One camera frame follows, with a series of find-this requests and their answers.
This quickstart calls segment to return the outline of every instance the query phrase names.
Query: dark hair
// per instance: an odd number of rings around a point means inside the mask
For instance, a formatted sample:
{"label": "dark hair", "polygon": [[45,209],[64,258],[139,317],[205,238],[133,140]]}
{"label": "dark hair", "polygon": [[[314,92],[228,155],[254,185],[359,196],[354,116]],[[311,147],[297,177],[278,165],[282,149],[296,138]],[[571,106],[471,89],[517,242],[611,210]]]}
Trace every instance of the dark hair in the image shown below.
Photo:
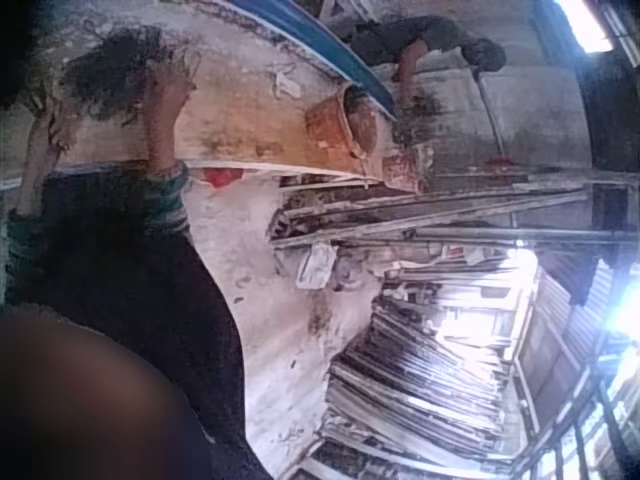
{"label": "dark hair", "polygon": [[157,27],[118,30],[72,60],[62,83],[92,117],[106,120],[131,112],[142,100],[150,60],[162,62],[172,55]]}
{"label": "dark hair", "polygon": [[488,38],[476,38],[463,45],[462,56],[483,72],[497,72],[507,63],[504,49]]}

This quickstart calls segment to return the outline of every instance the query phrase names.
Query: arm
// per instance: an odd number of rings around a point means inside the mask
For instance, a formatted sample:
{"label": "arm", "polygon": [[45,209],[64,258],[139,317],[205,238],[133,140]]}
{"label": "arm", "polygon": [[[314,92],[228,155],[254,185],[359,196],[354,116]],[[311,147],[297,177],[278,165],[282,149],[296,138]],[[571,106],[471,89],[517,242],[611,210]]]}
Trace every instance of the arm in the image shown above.
{"label": "arm", "polygon": [[400,82],[400,104],[407,105],[411,97],[413,75],[416,72],[416,63],[429,52],[427,44],[417,40],[402,52],[398,71],[393,76],[394,81]]}
{"label": "arm", "polygon": [[145,231],[148,234],[186,234],[187,214],[182,188],[187,168],[175,158],[175,123],[195,88],[184,60],[154,64],[149,68],[143,102],[144,125],[149,152],[143,180]]}
{"label": "arm", "polygon": [[61,104],[41,87],[37,93],[29,96],[26,106],[35,119],[29,132],[18,200],[9,213],[7,224],[9,256],[5,266],[5,300],[12,304],[19,303],[22,294],[37,279],[37,265],[46,251],[46,238],[40,219],[42,191],[60,154],[68,149]]}

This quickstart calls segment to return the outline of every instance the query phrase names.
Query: concrete floor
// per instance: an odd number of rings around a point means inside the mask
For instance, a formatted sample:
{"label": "concrete floor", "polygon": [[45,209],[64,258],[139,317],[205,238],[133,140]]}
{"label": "concrete floor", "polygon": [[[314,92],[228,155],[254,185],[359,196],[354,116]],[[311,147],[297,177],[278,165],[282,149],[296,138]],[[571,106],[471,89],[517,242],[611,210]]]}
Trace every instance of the concrete floor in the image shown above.
{"label": "concrete floor", "polygon": [[249,442],[276,478],[311,442],[329,361],[368,325],[379,291],[371,280],[358,292],[306,292],[279,273],[265,236],[277,185],[253,176],[214,191],[193,180],[184,196],[196,249],[240,329]]}

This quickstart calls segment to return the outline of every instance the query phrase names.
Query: blue pipe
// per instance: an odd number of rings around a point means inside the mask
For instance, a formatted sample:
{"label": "blue pipe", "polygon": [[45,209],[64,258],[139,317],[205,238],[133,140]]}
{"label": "blue pipe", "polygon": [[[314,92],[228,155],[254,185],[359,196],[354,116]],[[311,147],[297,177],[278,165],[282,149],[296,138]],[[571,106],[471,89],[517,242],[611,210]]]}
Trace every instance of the blue pipe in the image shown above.
{"label": "blue pipe", "polygon": [[369,67],[293,0],[227,0],[227,2],[313,51],[331,68],[369,92],[390,116],[394,116],[393,97]]}

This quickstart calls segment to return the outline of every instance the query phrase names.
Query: stained surface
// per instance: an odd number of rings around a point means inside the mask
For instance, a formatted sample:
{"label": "stained surface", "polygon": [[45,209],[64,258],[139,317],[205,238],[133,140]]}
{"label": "stained surface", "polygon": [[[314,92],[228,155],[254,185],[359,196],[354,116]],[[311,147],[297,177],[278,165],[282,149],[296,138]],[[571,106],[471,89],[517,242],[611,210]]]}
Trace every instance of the stained surface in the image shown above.
{"label": "stained surface", "polygon": [[219,193],[201,183],[185,193],[196,249],[240,329],[248,439],[273,475],[310,444],[325,411],[329,360],[366,328],[379,291],[369,282],[357,292],[309,295],[278,273],[265,237],[276,187],[254,176]]}
{"label": "stained surface", "polygon": [[[176,42],[188,40],[202,57],[194,79],[198,89],[176,125],[178,158],[196,166],[265,168],[266,164],[273,170],[362,173],[360,161],[330,156],[307,136],[304,113],[336,91],[336,77],[288,52],[282,42],[274,44],[245,26],[221,21],[219,10],[146,0],[118,8],[118,3],[101,3],[98,9],[91,9],[65,2],[56,10],[57,23],[52,21],[54,33],[41,38],[36,63],[60,72],[65,62],[94,46],[96,37],[82,28],[86,19],[100,35],[108,34],[116,24],[160,26]],[[300,99],[275,94],[279,72],[287,72],[287,78],[300,86]],[[123,127],[128,120],[84,119],[77,144],[61,167],[146,158],[141,122],[138,119]],[[30,123],[28,111],[19,105],[3,112],[3,181],[21,172]],[[378,161],[371,163],[371,176],[379,176]]]}

